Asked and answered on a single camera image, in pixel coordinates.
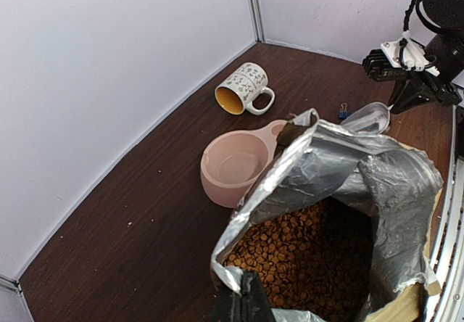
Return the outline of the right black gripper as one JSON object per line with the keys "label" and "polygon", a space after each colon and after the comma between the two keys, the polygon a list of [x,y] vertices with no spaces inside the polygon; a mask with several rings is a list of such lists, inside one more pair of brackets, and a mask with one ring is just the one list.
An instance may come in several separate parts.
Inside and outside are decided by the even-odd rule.
{"label": "right black gripper", "polygon": [[[393,92],[388,102],[392,114],[398,115],[412,108],[434,102],[445,107],[459,105],[463,100],[454,83],[444,82],[430,73],[422,73],[420,76],[421,79],[410,77],[394,82]],[[421,80],[426,88],[422,96]]]}

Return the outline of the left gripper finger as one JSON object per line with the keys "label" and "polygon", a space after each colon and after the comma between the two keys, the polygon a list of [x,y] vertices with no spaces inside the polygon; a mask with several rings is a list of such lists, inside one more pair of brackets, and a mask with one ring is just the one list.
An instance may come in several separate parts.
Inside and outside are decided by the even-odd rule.
{"label": "left gripper finger", "polygon": [[221,284],[208,315],[208,321],[212,322],[270,322],[275,320],[260,277],[255,271],[244,271],[241,278],[241,294]]}

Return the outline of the metal food scoop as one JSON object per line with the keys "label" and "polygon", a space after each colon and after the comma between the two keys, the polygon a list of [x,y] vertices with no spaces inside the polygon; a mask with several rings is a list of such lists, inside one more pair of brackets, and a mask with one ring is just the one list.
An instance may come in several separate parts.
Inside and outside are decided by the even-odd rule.
{"label": "metal food scoop", "polygon": [[355,133],[381,134],[387,132],[391,121],[391,108],[382,102],[372,102],[351,114],[341,126]]}

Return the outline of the blue binder clip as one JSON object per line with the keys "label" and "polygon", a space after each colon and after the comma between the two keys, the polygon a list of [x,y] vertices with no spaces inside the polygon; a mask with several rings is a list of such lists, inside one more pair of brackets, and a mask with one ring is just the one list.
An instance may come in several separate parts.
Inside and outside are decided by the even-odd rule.
{"label": "blue binder clip", "polygon": [[339,119],[345,120],[351,115],[350,111],[348,110],[347,103],[342,103],[339,110]]}

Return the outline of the dog food bag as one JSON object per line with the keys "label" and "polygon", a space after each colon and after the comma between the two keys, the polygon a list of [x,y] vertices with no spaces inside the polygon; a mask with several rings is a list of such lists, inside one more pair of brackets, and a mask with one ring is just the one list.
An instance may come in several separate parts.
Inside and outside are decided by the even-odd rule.
{"label": "dog food bag", "polygon": [[423,321],[439,291],[428,155],[308,110],[233,211],[210,262],[210,321]]}

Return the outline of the pink double pet bowl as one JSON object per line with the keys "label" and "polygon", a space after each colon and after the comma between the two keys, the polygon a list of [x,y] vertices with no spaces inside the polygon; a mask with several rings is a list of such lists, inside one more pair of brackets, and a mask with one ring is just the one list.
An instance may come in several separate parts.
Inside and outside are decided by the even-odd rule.
{"label": "pink double pet bowl", "polygon": [[273,160],[285,120],[257,130],[230,131],[214,139],[200,162],[202,187],[217,205],[235,208],[259,174]]}

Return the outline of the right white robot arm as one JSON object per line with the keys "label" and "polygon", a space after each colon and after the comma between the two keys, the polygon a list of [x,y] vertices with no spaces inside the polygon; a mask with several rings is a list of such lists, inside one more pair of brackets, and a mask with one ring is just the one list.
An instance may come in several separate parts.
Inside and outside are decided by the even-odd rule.
{"label": "right white robot arm", "polygon": [[[410,36],[412,13],[435,34],[424,47]],[[455,79],[463,71],[463,0],[412,0],[405,12],[402,37],[381,48],[393,67],[406,72],[406,79],[396,81],[389,100],[392,113],[432,102],[461,103],[463,87]]]}

